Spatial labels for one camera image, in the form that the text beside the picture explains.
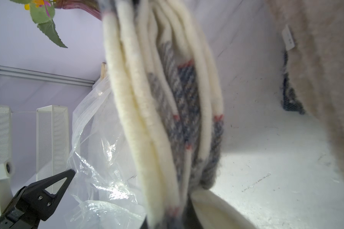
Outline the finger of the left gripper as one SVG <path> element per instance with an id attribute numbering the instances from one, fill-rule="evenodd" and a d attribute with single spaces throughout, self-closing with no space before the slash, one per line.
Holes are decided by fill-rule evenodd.
<path id="1" fill-rule="evenodd" d="M 37 229 L 54 214 L 75 174 L 69 169 L 22 187 L 0 216 L 0 229 Z"/>

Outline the clear plastic vacuum bag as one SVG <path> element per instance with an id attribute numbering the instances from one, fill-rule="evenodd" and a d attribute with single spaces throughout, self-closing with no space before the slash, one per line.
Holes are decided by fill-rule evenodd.
<path id="1" fill-rule="evenodd" d="M 65 221 L 69 229 L 145 229 L 144 199 L 132 155 L 114 103 L 102 79 L 73 112 L 75 171 L 69 193 L 78 202 Z"/>

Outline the cream navy striped scarf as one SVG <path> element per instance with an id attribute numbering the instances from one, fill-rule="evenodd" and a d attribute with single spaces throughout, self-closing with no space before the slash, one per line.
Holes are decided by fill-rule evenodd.
<path id="1" fill-rule="evenodd" d="M 215 195 L 224 103 L 183 1 L 99 1 L 108 75 L 145 199 L 144 229 L 252 229 Z"/>

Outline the black white grey checked scarf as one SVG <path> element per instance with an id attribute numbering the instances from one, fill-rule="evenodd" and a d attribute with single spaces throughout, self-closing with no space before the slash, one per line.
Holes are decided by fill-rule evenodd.
<path id="1" fill-rule="evenodd" d="M 297 99 L 294 88 L 291 86 L 289 81 L 289 71 L 288 71 L 288 53 L 283 52 L 283 83 L 282 83 L 282 108 L 285 111 L 297 112 L 301 115 L 305 114 L 302 103 Z"/>

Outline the cream fuzzy scarf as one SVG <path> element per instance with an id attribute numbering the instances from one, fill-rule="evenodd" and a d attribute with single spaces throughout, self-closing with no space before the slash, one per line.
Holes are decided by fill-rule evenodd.
<path id="1" fill-rule="evenodd" d="M 268 1 L 290 34 L 289 79 L 305 111 L 323 126 L 344 178 L 344 1 Z"/>

